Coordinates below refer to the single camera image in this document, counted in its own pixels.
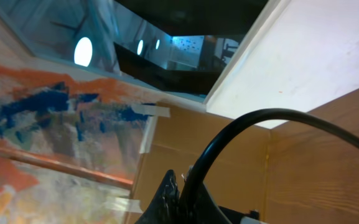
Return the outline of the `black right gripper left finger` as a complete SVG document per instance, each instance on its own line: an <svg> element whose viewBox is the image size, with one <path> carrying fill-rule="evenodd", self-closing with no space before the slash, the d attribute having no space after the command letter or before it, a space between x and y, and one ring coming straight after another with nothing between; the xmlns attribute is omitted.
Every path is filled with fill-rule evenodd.
<svg viewBox="0 0 359 224"><path fill-rule="evenodd" d="M172 224L177 219L179 190L175 172L168 170L149 206L135 224Z"/></svg>

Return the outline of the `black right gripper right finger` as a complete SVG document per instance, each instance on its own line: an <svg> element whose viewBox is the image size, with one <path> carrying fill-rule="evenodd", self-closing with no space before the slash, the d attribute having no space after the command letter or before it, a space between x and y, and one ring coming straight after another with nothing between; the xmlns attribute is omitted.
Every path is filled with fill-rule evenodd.
<svg viewBox="0 0 359 224"><path fill-rule="evenodd" d="M250 210L241 213L220 207L203 184L197 193L194 205L194 223L202 224L260 224L259 212Z"/></svg>

